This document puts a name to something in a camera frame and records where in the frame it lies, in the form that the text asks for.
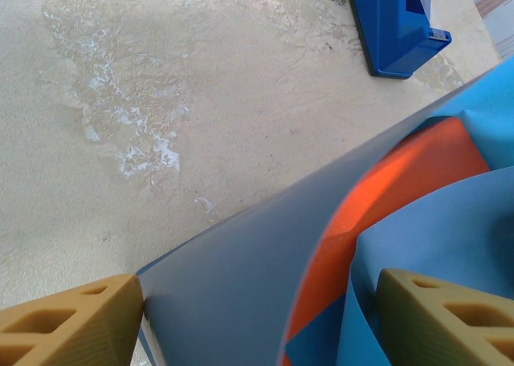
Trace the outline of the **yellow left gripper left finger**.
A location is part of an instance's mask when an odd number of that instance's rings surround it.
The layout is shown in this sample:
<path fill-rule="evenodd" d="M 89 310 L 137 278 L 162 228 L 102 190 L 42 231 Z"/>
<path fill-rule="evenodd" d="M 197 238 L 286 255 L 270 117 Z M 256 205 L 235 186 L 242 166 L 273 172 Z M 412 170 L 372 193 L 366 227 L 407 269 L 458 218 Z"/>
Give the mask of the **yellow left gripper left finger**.
<path fill-rule="evenodd" d="M 1 311 L 3 365 L 128 365 L 144 298 L 119 274 Z"/>

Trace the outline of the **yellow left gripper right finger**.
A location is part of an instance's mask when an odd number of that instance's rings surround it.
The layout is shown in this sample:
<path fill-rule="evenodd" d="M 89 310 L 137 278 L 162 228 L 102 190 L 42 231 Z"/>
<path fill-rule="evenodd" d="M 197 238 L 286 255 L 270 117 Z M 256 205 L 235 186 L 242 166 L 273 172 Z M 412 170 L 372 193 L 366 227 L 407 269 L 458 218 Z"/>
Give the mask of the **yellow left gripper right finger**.
<path fill-rule="evenodd" d="M 377 309 L 393 365 L 511 365 L 513 301 L 399 269 L 381 271 Z"/>

